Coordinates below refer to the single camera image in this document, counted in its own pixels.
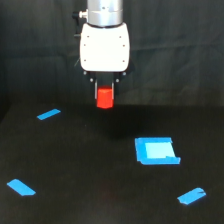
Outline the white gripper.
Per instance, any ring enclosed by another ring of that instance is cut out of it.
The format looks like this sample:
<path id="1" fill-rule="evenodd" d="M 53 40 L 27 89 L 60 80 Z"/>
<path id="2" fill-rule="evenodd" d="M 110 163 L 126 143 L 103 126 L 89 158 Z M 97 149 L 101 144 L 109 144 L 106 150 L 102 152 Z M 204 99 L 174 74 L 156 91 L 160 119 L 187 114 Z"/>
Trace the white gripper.
<path id="1" fill-rule="evenodd" d="M 130 62 L 130 38 L 126 23 L 116 27 L 94 27 L 85 23 L 80 34 L 80 65 L 83 74 L 95 79 L 96 73 L 113 73 L 115 83 L 127 74 Z M 112 100 L 115 83 L 112 82 Z M 94 82 L 94 99 L 98 96 L 98 82 Z"/>

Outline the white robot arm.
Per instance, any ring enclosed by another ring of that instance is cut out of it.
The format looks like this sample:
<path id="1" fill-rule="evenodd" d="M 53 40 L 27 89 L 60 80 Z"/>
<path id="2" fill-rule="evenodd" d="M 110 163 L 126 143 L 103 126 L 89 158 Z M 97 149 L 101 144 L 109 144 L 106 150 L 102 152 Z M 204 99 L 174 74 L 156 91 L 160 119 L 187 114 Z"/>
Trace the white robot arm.
<path id="1" fill-rule="evenodd" d="M 115 84 L 127 74 L 130 61 L 130 38 L 123 21 L 123 0 L 87 0 L 85 11 L 72 13 L 79 22 L 85 19 L 80 34 L 80 64 L 94 83 L 94 98 L 113 103 Z"/>

